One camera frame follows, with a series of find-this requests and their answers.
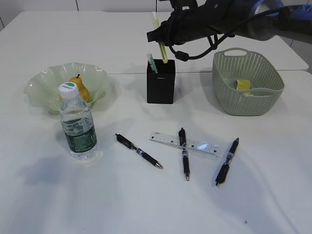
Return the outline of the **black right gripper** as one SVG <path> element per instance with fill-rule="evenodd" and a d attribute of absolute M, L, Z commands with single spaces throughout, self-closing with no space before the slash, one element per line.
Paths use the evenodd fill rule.
<path fill-rule="evenodd" d="M 163 43 L 165 46 L 183 45 L 194 41 L 192 28 L 188 25 L 188 17 L 183 13 L 172 13 L 161 25 L 147 32 L 148 42 Z"/>

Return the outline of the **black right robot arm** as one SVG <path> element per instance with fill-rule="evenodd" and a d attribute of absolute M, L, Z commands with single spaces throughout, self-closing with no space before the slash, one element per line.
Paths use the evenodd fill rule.
<path fill-rule="evenodd" d="M 280 0 L 172 0 L 173 12 L 161 25 L 147 33 L 147 41 L 166 46 L 182 45 L 214 34 L 266 41 L 277 36 L 311 43 L 312 6 L 285 6 Z"/>

